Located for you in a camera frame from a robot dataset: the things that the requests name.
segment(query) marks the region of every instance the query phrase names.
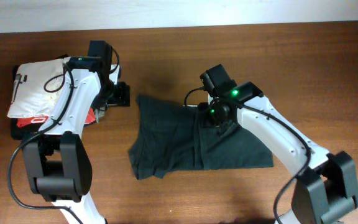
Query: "white bag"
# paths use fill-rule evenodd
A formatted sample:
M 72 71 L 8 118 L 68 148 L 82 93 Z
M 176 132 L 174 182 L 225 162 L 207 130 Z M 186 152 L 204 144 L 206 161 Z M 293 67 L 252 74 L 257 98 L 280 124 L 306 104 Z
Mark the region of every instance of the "white bag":
M 50 116 L 62 90 L 48 93 L 45 83 L 63 73 L 63 63 L 69 57 L 47 62 L 23 64 L 19 67 L 14 80 L 11 107 L 7 113 L 9 118 L 31 118 Z M 63 76 L 51 80 L 46 88 L 56 90 L 62 84 Z

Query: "folded shirt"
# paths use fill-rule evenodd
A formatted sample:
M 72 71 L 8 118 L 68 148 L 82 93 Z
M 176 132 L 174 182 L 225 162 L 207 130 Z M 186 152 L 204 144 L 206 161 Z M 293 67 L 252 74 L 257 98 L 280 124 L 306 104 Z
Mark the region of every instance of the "folded shirt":
M 136 179 L 176 170 L 273 167 L 270 150 L 233 121 L 208 125 L 205 115 L 139 95 L 139 136 L 129 150 Z

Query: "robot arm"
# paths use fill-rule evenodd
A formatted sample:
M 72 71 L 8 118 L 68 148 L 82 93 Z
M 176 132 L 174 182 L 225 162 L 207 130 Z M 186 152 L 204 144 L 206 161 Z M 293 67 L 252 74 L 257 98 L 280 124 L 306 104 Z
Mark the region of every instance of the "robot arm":
M 356 167 L 348 154 L 342 151 L 332 155 L 314 143 L 287 121 L 259 88 L 251 82 L 237 86 L 222 65 L 207 70 L 200 78 L 209 93 L 211 120 L 216 124 L 237 121 L 258 137 L 292 175 L 308 158 L 304 144 L 290 129 L 310 148 L 308 167 L 295 176 L 292 210 L 280 217 L 282 223 L 334 223 L 358 207 Z
M 93 40 L 88 56 L 71 57 L 64 66 L 66 82 L 59 100 L 39 129 L 48 131 L 23 147 L 31 191 L 56 207 L 70 208 L 82 223 L 107 223 L 89 193 L 92 166 L 81 141 L 88 111 L 106 110 L 107 105 L 129 106 L 129 86 L 117 82 L 120 69 L 110 74 L 113 51 L 105 41 Z M 62 118 L 51 129 L 59 116 Z M 61 161 L 49 161 L 47 156 L 56 152 Z M 61 211 L 69 223 L 78 223 L 68 211 Z

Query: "white wall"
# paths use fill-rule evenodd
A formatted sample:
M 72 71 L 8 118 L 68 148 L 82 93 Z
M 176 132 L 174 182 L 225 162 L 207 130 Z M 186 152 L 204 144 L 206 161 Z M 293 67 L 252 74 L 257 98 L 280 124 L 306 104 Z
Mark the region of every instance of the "white wall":
M 0 0 L 0 32 L 358 20 L 358 0 Z

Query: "wood grain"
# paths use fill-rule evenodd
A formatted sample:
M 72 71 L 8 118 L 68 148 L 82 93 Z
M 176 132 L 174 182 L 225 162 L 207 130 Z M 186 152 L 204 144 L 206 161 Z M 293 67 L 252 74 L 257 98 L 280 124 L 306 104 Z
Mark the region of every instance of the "wood grain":
M 0 34 L 0 223 L 65 222 L 57 211 L 20 208 L 7 190 L 7 163 L 18 145 L 6 118 L 12 66 L 84 55 L 94 39 L 120 53 L 122 80 L 132 88 L 130 108 L 109 110 L 83 133 L 94 170 L 91 193 L 109 223 L 273 217 L 273 200 L 290 177 L 277 159 L 271 169 L 174 172 L 142 181 L 132 173 L 127 151 L 139 128 L 135 96 L 182 102 L 188 90 L 201 85 L 199 75 L 219 63 L 238 83 L 254 82 L 311 139 L 333 153 L 347 151 L 358 175 L 358 22 Z M 205 93 L 195 93 L 189 102 L 205 99 Z M 23 201 L 47 204 L 30 192 L 21 156 L 12 178 Z M 280 212 L 290 200 L 291 194 L 282 198 Z M 358 210 L 342 220 L 358 223 Z

